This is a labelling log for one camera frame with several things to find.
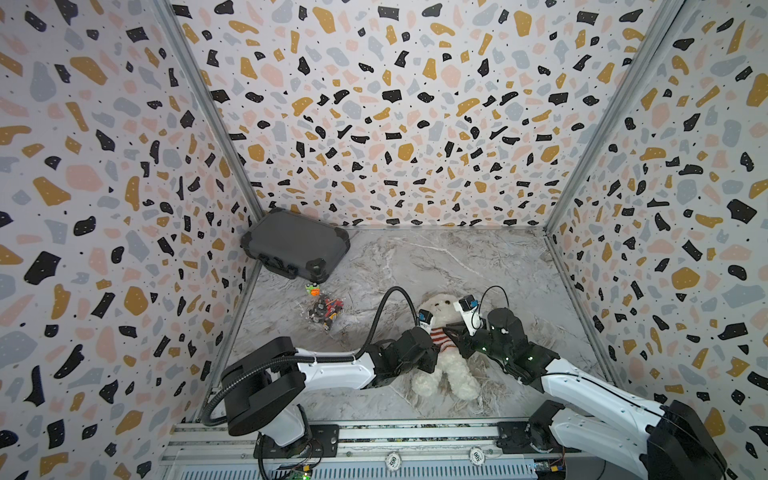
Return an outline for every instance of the red and white striped shirt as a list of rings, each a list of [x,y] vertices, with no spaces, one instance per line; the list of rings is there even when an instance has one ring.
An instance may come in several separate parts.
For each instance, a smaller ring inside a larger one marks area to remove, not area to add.
[[[453,343],[453,340],[443,333],[442,327],[432,329],[432,333],[429,335],[432,337],[432,343],[440,346],[440,353],[449,348],[457,348],[456,344]]]

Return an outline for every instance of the suitcase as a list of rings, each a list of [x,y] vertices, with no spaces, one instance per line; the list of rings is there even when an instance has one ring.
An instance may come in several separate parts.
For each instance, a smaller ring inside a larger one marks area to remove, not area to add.
[[[322,283],[349,251],[349,234],[278,207],[243,235],[240,245],[270,272]]]

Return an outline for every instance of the white teddy bear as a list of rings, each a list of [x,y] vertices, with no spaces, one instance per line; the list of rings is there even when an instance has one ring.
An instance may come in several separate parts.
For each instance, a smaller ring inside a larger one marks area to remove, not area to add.
[[[418,308],[432,314],[432,341],[440,345],[435,372],[417,370],[411,379],[411,389],[420,396],[435,395],[443,373],[448,375],[451,391],[461,400],[474,400],[480,395],[480,384],[469,371],[467,361],[462,358],[453,341],[442,332],[443,326],[462,321],[461,313],[453,308],[456,301],[458,298],[455,296],[440,293]]]

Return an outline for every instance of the marble tabletop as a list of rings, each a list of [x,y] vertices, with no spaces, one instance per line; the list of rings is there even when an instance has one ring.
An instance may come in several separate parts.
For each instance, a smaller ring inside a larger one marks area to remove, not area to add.
[[[349,252],[321,288],[343,299],[343,312],[327,332],[306,319],[313,301],[303,279],[288,280],[262,269],[229,363],[278,336],[308,350],[359,348],[382,295],[403,287],[416,309],[436,293],[480,298],[491,285],[505,288],[528,338],[577,367],[602,377],[594,351],[549,257],[540,230],[351,230]],[[505,306],[498,289],[488,292],[483,313]],[[400,293],[389,298],[374,340],[399,338],[412,325]],[[519,385],[485,357],[469,360],[481,395],[471,402],[452,396],[445,378],[437,395],[410,389],[411,374],[379,389],[334,389],[300,394],[310,420],[447,419],[518,417],[532,414],[548,397]]]

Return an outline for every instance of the patterned wall panel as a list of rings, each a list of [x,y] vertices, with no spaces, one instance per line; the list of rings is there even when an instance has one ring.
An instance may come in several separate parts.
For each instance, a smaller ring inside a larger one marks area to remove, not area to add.
[[[253,265],[146,4],[0,6],[0,478],[151,478]]]
[[[554,235],[629,390],[693,406],[751,480],[768,475],[761,3],[689,4]]]
[[[650,0],[180,0],[265,207],[341,224],[537,225]]]

